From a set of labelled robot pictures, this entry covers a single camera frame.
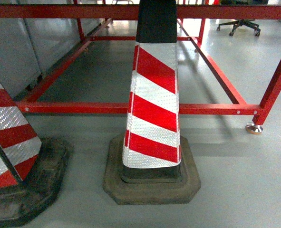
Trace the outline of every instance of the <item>traffic cone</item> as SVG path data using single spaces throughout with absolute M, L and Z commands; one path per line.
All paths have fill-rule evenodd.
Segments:
M 185 138 L 181 164 L 176 20 L 175 0 L 140 1 L 127 128 L 111 141 L 104 182 L 118 204 L 186 203 L 200 187 Z
M 39 139 L 0 84 L 0 226 L 21 225 L 55 200 L 68 155 L 66 142 Z

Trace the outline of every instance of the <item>red metal table frame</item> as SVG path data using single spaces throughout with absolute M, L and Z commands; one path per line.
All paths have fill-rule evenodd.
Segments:
M 266 89 L 260 104 L 247 104 L 229 79 L 217 66 L 214 60 L 201 49 L 204 20 L 252 18 L 281 19 L 281 6 L 215 6 L 215 5 L 178 5 L 177 15 L 180 19 L 203 19 L 200 35 L 197 38 L 178 37 L 178 40 L 191 41 L 202 56 L 232 104 L 180 104 L 180 114 L 212 115 L 253 115 L 253 122 L 262 125 L 281 91 L 281 60 Z M 42 80 L 29 94 L 17 102 L 25 113 L 58 113 L 58 114 L 126 114 L 128 103 L 91 103 L 91 102 L 37 102 L 38 98 L 56 81 L 56 79 L 73 63 L 80 53 L 93 41 L 99 40 L 135 40 L 135 37 L 99 37 L 100 31 L 107 27 L 111 19 L 137 20 L 138 5 L 0 5 L 0 18 L 74 18 L 78 19 L 80 44 L 73 54 L 67 56 L 60 66 Z M 81 18 L 109 18 L 98 30 L 85 37 L 81 27 Z

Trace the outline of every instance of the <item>cone base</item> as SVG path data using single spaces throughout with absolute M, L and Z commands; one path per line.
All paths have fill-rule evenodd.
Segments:
M 0 188 L 0 228 L 23 225 L 56 200 L 71 151 L 65 141 L 42 139 L 38 158 L 23 183 Z
M 181 137 L 181 180 L 176 182 L 126 183 L 122 175 L 122 148 L 124 136 L 111 140 L 104 175 L 104 191 L 119 205 L 151 205 L 189 203 L 201 187 L 201 181 L 189 147 L 188 140 Z

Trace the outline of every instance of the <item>office chair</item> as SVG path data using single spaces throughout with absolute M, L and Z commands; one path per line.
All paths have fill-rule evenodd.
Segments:
M 257 2 L 255 0 L 254 1 L 248 0 L 248 2 L 237 1 L 237 0 L 222 0 L 221 1 L 221 5 L 249 5 L 249 4 L 262 4 L 262 1 L 260 1 L 260 2 Z M 250 27 L 250 28 L 254 29 L 254 35 L 256 37 L 259 37 L 260 33 L 261 33 L 261 30 L 259 29 L 259 25 L 253 23 L 252 21 L 254 21 L 254 20 L 253 19 L 252 20 L 250 20 L 250 19 L 238 19 L 238 20 L 235 20 L 235 21 L 219 24 L 216 30 L 217 31 L 221 30 L 222 25 L 233 25 L 233 29 L 229 33 L 229 36 L 232 37 L 234 35 L 235 30 L 238 27 L 241 27 L 241 26 L 244 25 L 244 26 L 247 26 L 247 27 Z

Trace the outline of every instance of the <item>epoxy floor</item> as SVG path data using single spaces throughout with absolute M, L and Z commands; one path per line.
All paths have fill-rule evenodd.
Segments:
M 281 58 L 281 22 L 259 20 L 261 36 L 207 20 L 204 49 L 248 103 L 259 103 Z M 198 21 L 185 22 L 196 35 Z M 105 34 L 132 35 L 136 22 L 115 21 Z M 41 101 L 127 102 L 134 42 L 99 41 Z M 194 53 L 178 43 L 181 103 L 230 103 Z M 119 206 L 104 193 L 109 141 L 124 132 L 125 115 L 28 115 L 40 137 L 74 146 L 58 200 L 24 228 L 281 228 L 281 94 L 262 135 L 248 134 L 251 116 L 181 116 L 202 187 L 189 204 Z

